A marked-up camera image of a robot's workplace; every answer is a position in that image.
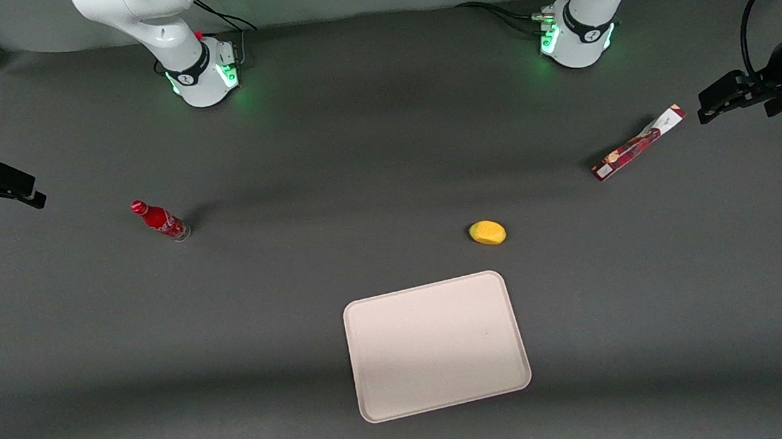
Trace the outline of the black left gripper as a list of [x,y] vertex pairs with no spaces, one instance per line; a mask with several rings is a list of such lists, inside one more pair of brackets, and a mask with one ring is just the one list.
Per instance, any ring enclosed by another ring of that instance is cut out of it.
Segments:
[[[747,30],[740,30],[740,51],[747,76],[754,85],[754,97],[765,104],[769,117],[776,116],[782,112],[782,42],[771,53],[767,65],[756,70],[749,59],[747,38]],[[709,124],[727,111],[748,106],[750,85],[747,76],[743,71],[728,72],[698,94],[700,125]]]

